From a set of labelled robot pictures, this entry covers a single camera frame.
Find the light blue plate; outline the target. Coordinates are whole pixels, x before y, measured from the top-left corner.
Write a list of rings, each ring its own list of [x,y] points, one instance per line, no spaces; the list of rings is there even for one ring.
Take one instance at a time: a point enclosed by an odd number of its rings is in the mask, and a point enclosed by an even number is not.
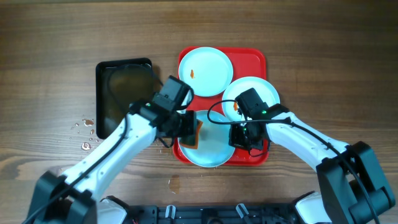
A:
[[[209,122],[207,110],[197,111],[197,119],[203,124],[198,132],[198,147],[189,149],[178,146],[182,154],[193,164],[201,167],[217,167],[227,162],[234,154],[235,148],[229,145],[230,125],[219,125]]]
[[[229,86],[234,70],[230,59],[222,51],[199,47],[182,58],[178,75],[192,87],[196,96],[210,97],[222,93]]]
[[[277,90],[265,79],[259,77],[243,77],[233,81],[223,93],[222,100],[234,100],[242,92],[254,88],[263,102],[268,107],[280,103]],[[238,114],[238,106],[233,102],[224,102],[221,104],[224,115],[230,121],[242,121],[242,116]]]

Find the green and orange sponge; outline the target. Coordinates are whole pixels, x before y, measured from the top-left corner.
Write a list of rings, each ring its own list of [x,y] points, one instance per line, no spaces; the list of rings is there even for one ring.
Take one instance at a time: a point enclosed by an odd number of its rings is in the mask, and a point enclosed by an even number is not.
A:
[[[197,120],[196,128],[194,129],[193,134],[189,134],[188,136],[181,137],[179,139],[180,148],[188,148],[188,149],[198,149],[198,139],[199,132],[203,125],[203,122]]]

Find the light blue plate top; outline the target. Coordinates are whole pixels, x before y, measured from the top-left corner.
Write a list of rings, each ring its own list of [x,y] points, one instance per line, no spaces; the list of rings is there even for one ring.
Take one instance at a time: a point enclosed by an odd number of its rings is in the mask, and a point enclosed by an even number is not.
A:
[[[229,86],[234,70],[230,59],[222,51],[199,47],[182,58],[178,75],[192,87],[196,96],[210,97],[222,93]]]

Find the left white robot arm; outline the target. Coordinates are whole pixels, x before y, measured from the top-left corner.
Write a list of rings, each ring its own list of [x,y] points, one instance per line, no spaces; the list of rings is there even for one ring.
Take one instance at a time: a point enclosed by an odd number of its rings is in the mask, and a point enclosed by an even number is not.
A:
[[[155,94],[130,105],[120,125],[89,156],[56,176],[37,181],[25,223],[124,223],[128,207],[102,199],[130,160],[161,137],[195,134],[196,114],[187,110],[193,94]]]

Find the light blue plate bottom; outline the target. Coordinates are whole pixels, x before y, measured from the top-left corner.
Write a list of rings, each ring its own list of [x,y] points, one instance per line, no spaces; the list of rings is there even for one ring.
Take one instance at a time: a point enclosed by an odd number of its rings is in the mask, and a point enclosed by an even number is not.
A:
[[[217,167],[227,162],[234,154],[235,148],[229,145],[230,125],[219,125],[209,122],[207,110],[197,111],[197,119],[203,124],[198,132],[198,147],[189,149],[178,146],[182,154],[193,164],[201,167]]]

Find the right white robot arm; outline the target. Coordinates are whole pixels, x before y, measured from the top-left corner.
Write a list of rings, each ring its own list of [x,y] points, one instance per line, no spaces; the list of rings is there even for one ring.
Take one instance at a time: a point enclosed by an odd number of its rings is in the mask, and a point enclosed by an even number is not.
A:
[[[294,205],[302,223],[378,222],[379,215],[395,206],[391,186],[366,143],[330,138],[280,104],[238,103],[238,113],[240,121],[231,126],[234,145],[252,149],[268,140],[293,152],[317,173],[320,191]]]

